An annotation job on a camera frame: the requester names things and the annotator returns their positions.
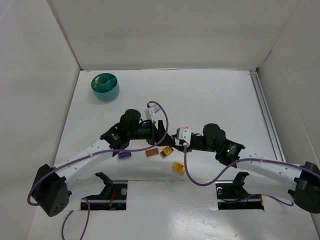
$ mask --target yellow lego brick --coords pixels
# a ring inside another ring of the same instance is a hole
[[[183,166],[182,164],[178,163],[178,162],[175,162],[172,166],[172,168],[174,170],[177,170],[178,172],[180,173],[185,173],[186,172],[186,169],[185,169],[185,166]]]
[[[168,156],[170,153],[172,153],[174,149],[170,146],[166,146],[163,151],[160,153],[162,157]]]
[[[153,149],[145,151],[145,155],[147,157],[151,157],[151,156],[158,155],[158,154],[159,154],[158,148],[153,148]]]

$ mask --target white wall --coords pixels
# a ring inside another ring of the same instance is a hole
[[[84,69],[260,67],[298,0],[51,0]]]
[[[26,239],[26,199],[52,164],[79,67],[46,0],[0,1],[0,233]]]
[[[320,1],[300,0],[259,70],[286,160],[320,160]],[[312,216],[318,233],[320,215]]]

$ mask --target teal cup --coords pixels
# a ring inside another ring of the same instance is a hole
[[[91,81],[91,88],[95,96],[104,102],[114,100],[120,91],[118,80],[111,73],[101,73],[95,76]]]

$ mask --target white label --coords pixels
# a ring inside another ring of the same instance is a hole
[[[161,109],[158,105],[155,105],[153,106],[153,108],[150,109],[150,112],[153,114],[153,115],[156,115],[157,112],[159,112]]]

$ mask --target black mount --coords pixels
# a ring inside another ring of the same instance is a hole
[[[48,164],[38,169],[34,178],[34,185],[40,178],[53,170]],[[49,217],[60,213],[69,203],[71,192],[68,191],[65,177],[59,177],[56,173],[51,174],[33,191],[32,197]]]
[[[311,162],[307,161],[302,167],[320,175],[319,168]],[[295,191],[288,191],[288,193],[293,197],[294,203],[303,210],[319,214],[320,179],[306,171],[302,171],[300,177],[296,177],[294,181],[296,182]]]
[[[99,194],[102,197],[106,197],[111,193],[112,187],[114,185],[114,182],[103,172],[97,172],[95,174],[97,177],[101,178],[103,181],[105,187],[103,188],[102,192]]]
[[[235,176],[234,180],[231,183],[219,183],[215,184],[217,189],[217,198],[218,199],[243,199],[249,196],[249,193],[243,188],[245,184],[245,179],[249,173],[240,171]]]
[[[215,152],[215,159],[227,166],[239,160],[239,153],[246,147],[242,144],[230,141],[226,138],[226,132],[217,124],[209,123],[203,128],[203,136],[193,134],[191,136],[190,150]]]
[[[164,123],[159,120],[158,128],[156,128],[154,122],[151,120],[142,121],[140,117],[139,111],[128,109],[121,116],[120,122],[102,134],[100,139],[107,141],[111,149],[125,149],[129,146],[130,140],[146,140],[148,144],[154,145],[166,132]],[[159,146],[174,145],[175,141],[168,134],[159,144]]]

